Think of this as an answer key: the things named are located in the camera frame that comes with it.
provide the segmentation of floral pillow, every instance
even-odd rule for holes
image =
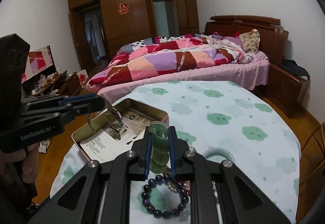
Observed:
[[[258,49],[260,47],[260,33],[258,30],[253,29],[248,33],[243,33],[239,35],[239,39],[243,42],[244,45],[244,51],[251,52],[256,54],[258,52]]]

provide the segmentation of purple pillow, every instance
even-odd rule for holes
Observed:
[[[234,37],[231,37],[231,36],[226,36],[226,37],[223,37],[223,39],[224,40],[226,39],[226,40],[228,40],[230,42],[233,42],[236,45],[240,46],[241,49],[244,49],[244,44],[243,44],[243,42],[239,38],[234,38]]]

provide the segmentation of human hand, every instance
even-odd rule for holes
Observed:
[[[35,182],[38,175],[38,147],[38,143],[28,146],[27,153],[23,149],[10,154],[0,151],[0,176],[7,174],[7,162],[23,161],[22,181],[27,184]]]

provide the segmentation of wood panel wall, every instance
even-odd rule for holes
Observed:
[[[69,9],[98,0],[69,0]],[[120,3],[128,4],[130,12],[117,12]],[[100,0],[109,55],[113,57],[121,48],[131,42],[156,36],[152,0]],[[199,21],[196,0],[175,0],[180,34],[198,33]]]

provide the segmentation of metal screw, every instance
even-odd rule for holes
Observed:
[[[129,158],[135,157],[137,154],[133,150],[129,150],[126,152],[126,156]]]
[[[193,157],[195,155],[194,151],[186,151],[185,152],[186,157]]]
[[[91,160],[91,161],[88,162],[88,166],[89,166],[90,168],[95,168],[95,167],[97,167],[98,165],[99,165],[99,162],[96,161],[96,160]]]
[[[224,167],[230,168],[230,167],[232,167],[233,163],[230,160],[225,160],[225,161],[222,162],[222,165]]]

